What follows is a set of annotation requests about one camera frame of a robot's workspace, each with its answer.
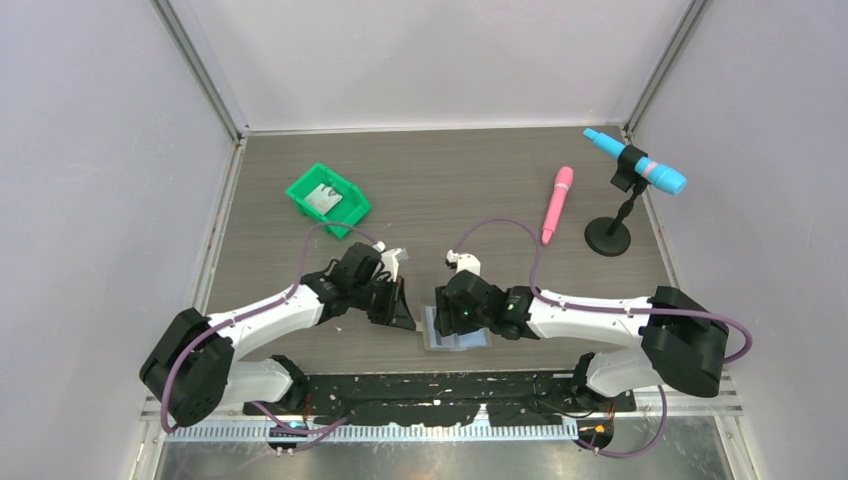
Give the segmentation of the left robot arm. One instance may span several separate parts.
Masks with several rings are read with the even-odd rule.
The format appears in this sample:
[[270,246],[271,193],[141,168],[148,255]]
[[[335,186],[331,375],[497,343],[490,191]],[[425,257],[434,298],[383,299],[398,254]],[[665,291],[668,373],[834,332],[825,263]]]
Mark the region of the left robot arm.
[[357,242],[278,294],[223,313],[204,315],[194,307],[178,313],[139,373],[160,402],[164,429],[193,426],[237,404],[302,411],[309,394],[302,370],[284,355],[253,360],[251,354],[350,310],[376,325],[415,330],[399,274],[408,258],[403,248]]

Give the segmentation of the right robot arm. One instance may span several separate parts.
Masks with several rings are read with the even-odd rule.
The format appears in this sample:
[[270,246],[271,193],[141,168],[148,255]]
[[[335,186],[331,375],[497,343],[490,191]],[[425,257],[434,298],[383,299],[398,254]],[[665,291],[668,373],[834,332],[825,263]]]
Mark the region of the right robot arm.
[[616,346],[582,355],[570,395],[584,410],[665,384],[700,398],[719,392],[729,329],[690,297],[660,286],[648,297],[599,299],[515,286],[501,290],[471,271],[435,290],[442,336],[486,329],[507,340],[576,338]]

